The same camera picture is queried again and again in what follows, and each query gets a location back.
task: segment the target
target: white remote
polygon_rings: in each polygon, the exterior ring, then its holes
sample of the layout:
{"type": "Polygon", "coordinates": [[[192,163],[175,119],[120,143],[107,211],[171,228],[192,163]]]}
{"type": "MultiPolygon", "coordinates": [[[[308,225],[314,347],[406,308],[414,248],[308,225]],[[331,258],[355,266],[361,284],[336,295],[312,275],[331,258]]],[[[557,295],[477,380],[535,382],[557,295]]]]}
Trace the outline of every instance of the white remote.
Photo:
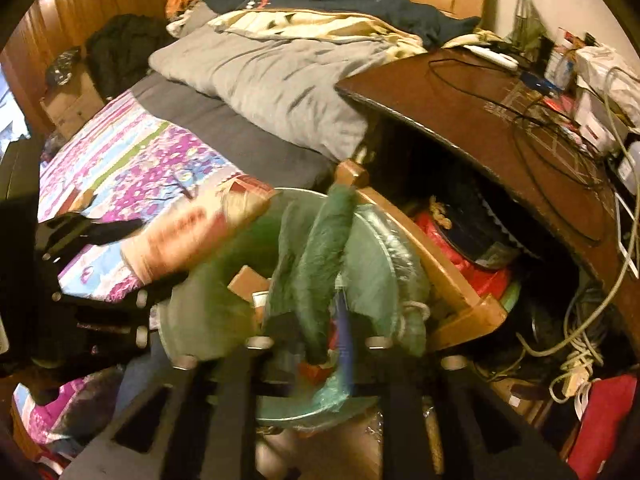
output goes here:
{"type": "Polygon", "coordinates": [[[507,56],[506,54],[498,54],[497,52],[493,52],[488,48],[477,45],[463,45],[467,50],[470,50],[476,56],[482,57],[496,65],[500,65],[505,67],[507,70],[511,70],[512,72],[516,72],[518,69],[518,62],[513,59],[511,56],[507,56]]]}

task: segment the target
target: dark gray sheet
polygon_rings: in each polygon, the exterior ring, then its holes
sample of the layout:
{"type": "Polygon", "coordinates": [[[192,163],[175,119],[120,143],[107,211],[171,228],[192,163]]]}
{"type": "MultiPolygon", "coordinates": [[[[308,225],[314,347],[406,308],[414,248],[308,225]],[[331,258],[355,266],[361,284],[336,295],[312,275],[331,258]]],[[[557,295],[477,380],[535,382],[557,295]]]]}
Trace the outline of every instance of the dark gray sheet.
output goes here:
{"type": "Polygon", "coordinates": [[[324,191],[333,181],[334,162],[261,130],[220,99],[156,72],[131,91],[150,114],[190,130],[240,170],[273,187],[324,191]]]}

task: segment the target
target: desk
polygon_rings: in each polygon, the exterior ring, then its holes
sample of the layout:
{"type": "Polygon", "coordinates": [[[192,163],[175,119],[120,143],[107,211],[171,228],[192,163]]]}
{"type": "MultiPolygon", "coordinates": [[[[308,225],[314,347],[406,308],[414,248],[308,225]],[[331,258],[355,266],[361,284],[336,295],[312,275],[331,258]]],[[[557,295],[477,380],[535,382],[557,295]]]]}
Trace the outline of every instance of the desk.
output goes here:
{"type": "MultiPolygon", "coordinates": [[[[588,172],[592,177],[606,179],[604,171],[574,160],[573,155],[542,128],[529,126],[527,131],[521,127],[514,130],[512,114],[452,88],[435,76],[433,70],[460,88],[524,110],[532,98],[516,77],[455,61],[429,67],[431,59],[443,58],[495,66],[466,50],[439,50],[367,70],[340,81],[337,89],[417,128],[499,183],[570,250],[605,290],[610,290],[622,264],[617,251],[612,191],[605,186],[596,193],[580,186],[545,164],[532,150],[536,149],[546,160],[577,178],[588,172]],[[530,136],[530,143],[524,135],[530,136]],[[578,234],[554,212],[527,173],[515,145],[517,141],[548,200],[581,232],[601,239],[599,243],[578,234]]],[[[614,304],[625,320],[636,355],[640,356],[640,282],[630,273],[614,304]]]]}

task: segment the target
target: gray bedsheet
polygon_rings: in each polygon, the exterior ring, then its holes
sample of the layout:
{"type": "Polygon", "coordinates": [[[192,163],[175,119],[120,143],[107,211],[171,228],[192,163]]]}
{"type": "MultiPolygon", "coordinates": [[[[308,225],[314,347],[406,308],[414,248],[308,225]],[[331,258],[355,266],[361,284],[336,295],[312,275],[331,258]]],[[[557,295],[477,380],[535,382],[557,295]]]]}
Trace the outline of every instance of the gray bedsheet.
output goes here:
{"type": "Polygon", "coordinates": [[[388,43],[370,40],[258,40],[205,25],[154,52],[149,66],[167,79],[219,96],[283,140],[345,160],[370,121],[334,85],[387,62],[388,48],[388,43]]]}
{"type": "Polygon", "coordinates": [[[271,186],[324,191],[333,180],[335,164],[328,158],[261,130],[219,98],[156,72],[131,90],[149,113],[192,131],[242,171],[271,186]]]}

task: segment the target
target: red fabric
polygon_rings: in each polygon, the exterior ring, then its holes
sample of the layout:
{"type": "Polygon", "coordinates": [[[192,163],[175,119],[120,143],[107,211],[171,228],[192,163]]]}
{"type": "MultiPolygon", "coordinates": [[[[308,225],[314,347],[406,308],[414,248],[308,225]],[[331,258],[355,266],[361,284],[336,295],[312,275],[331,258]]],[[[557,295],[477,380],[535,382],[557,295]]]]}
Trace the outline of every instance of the red fabric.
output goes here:
{"type": "Polygon", "coordinates": [[[415,218],[415,223],[442,250],[449,261],[456,266],[469,282],[469,285],[478,293],[478,296],[484,298],[487,294],[491,294],[497,299],[502,297],[511,282],[511,271],[508,267],[492,271],[483,270],[475,266],[451,247],[449,242],[442,237],[433,223],[431,215],[426,211],[418,214],[415,218]]]}
{"type": "Polygon", "coordinates": [[[620,423],[633,405],[638,380],[623,375],[591,386],[578,439],[567,463],[580,480],[595,480],[614,448],[620,423]]]}

